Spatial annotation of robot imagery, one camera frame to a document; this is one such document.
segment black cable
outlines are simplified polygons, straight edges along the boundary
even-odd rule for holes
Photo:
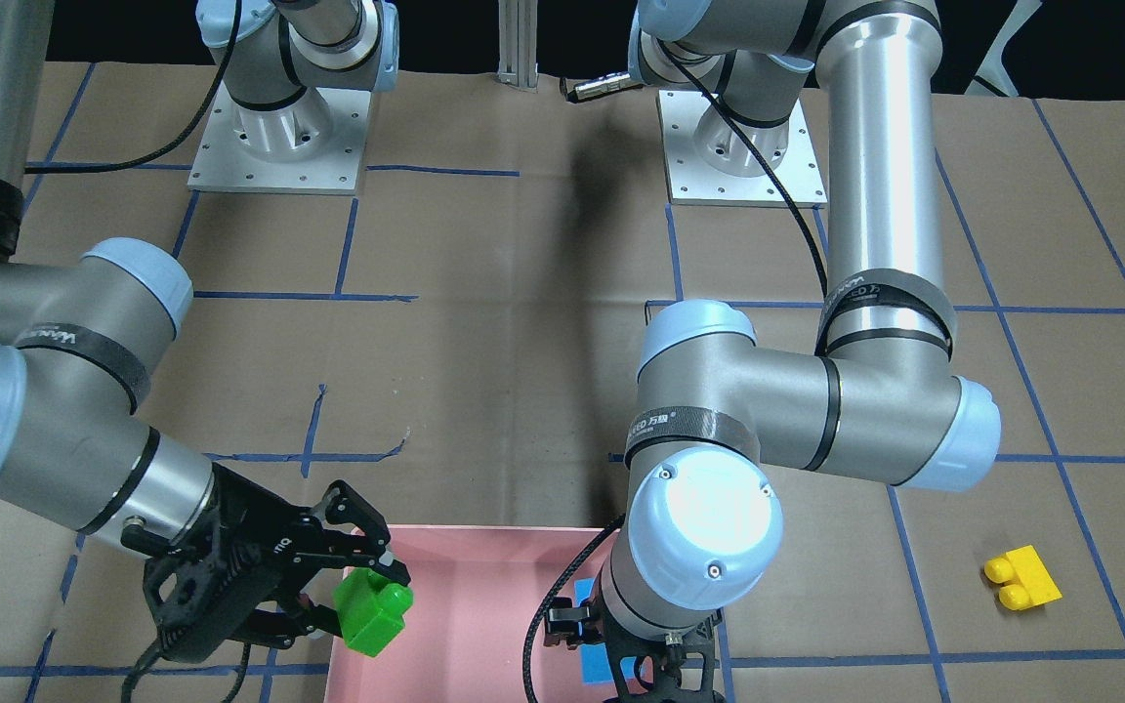
[[[162,656],[159,640],[152,641],[151,646],[143,651],[142,657],[137,658],[137,663],[133,664],[129,675],[124,677],[124,684],[120,684],[120,703],[133,703],[133,690],[137,688],[137,682],[151,673],[151,668],[155,666],[155,663],[159,663]]]
[[[152,641],[150,647],[143,651],[142,657],[137,658],[137,663],[133,664],[133,669],[129,669],[129,675],[124,677],[124,684],[120,684],[120,703],[133,703],[133,691],[137,688],[137,684],[142,681],[143,676],[151,673],[151,668],[159,663],[162,658],[162,650],[159,648],[159,640]],[[241,649],[241,661],[237,663],[236,668],[236,679],[233,681],[233,690],[228,691],[228,694],[219,703],[233,703],[233,699],[237,697],[237,693],[241,693],[241,685],[245,684],[246,670],[250,668],[250,643],[246,643]]]
[[[233,690],[225,695],[224,700],[219,703],[233,703],[233,699],[237,697],[237,693],[241,691],[241,685],[245,684],[246,681],[246,669],[250,668],[250,643],[245,643],[245,647],[241,649],[241,661],[237,663],[236,681],[233,681]]]
[[[801,217],[801,210],[798,208],[798,204],[795,204],[793,197],[789,195],[789,191],[784,188],[784,183],[781,182],[781,179],[776,178],[775,172],[773,172],[772,166],[766,163],[766,159],[763,157],[758,147],[754,146],[754,143],[750,142],[749,137],[740,129],[740,126],[736,124],[736,120],[731,119],[731,114],[728,109],[714,98],[714,94],[710,92],[710,90],[706,89],[700,80],[698,80],[698,76],[688,72],[688,69],[686,69],[684,64],[675,57],[675,54],[670,53],[670,49],[666,46],[665,40],[659,40],[657,44],[662,46],[663,54],[665,54],[666,58],[669,60],[670,65],[674,65],[676,71],[682,72],[684,78],[688,79],[688,83],[692,83],[693,88],[698,89],[698,92],[705,94],[706,100],[709,100],[711,106],[714,107],[714,111],[718,111],[719,116],[722,117],[723,124],[727,124],[728,128],[732,129],[732,132],[737,134],[737,138],[740,138],[740,143],[744,144],[746,148],[749,148],[749,153],[754,155],[754,160],[758,162],[759,166],[763,166],[767,178],[772,179],[772,183],[775,186],[776,190],[781,192],[781,196],[784,196],[784,204],[789,206],[790,211],[793,213],[793,218],[798,223],[798,226],[801,227],[801,236],[804,237],[804,244],[807,244],[810,249],[810,258],[813,259],[813,271],[818,274],[818,288],[822,290],[822,297],[826,298],[827,271],[825,264],[822,263],[822,254],[818,252],[818,244],[813,241],[813,236],[810,234],[810,228],[807,224],[804,224],[804,218]]]
[[[27,166],[24,173],[27,174],[102,174],[108,172],[122,172],[125,169],[132,169],[134,166],[140,166],[142,164],[148,164],[151,161],[168,154],[173,148],[180,146],[184,139],[189,138],[190,134],[194,134],[194,129],[197,128],[197,124],[202,120],[202,115],[206,115],[206,108],[212,106],[212,100],[215,100],[215,93],[219,90],[219,83],[224,81],[224,71],[227,71],[228,60],[233,58],[233,46],[237,44],[237,31],[241,30],[241,0],[235,0],[233,6],[233,31],[228,35],[228,46],[227,51],[224,53],[224,58],[219,60],[219,66],[215,70],[215,80],[210,82],[210,90],[207,90],[206,98],[202,99],[202,106],[197,109],[194,119],[189,121],[189,125],[184,126],[184,129],[176,137],[171,139],[166,145],[156,148],[155,152],[146,154],[144,156],[138,156],[137,159],[129,161],[122,161],[119,164],[90,164],[90,165],[63,165],[63,166]]]
[[[546,611],[550,609],[554,597],[562,591],[566,583],[572,580],[575,571],[580,570],[580,566],[584,566],[588,557],[593,556],[594,551],[597,551],[597,547],[602,547],[602,542],[605,542],[606,538],[611,537],[616,529],[621,529],[622,525],[624,525],[624,516],[620,515],[611,521],[611,524],[603,526],[596,537],[588,540],[588,544],[584,549],[580,549],[579,555],[576,555],[575,559],[572,559],[572,564],[567,565],[566,569],[562,569],[562,575],[554,582],[554,586],[550,587],[549,593],[546,593],[540,609],[537,609],[537,614],[532,615],[532,622],[528,625],[528,637],[523,638],[523,695],[526,695],[528,703],[540,703],[537,700],[537,690],[532,688],[532,643],[537,640],[537,629],[540,629]]]

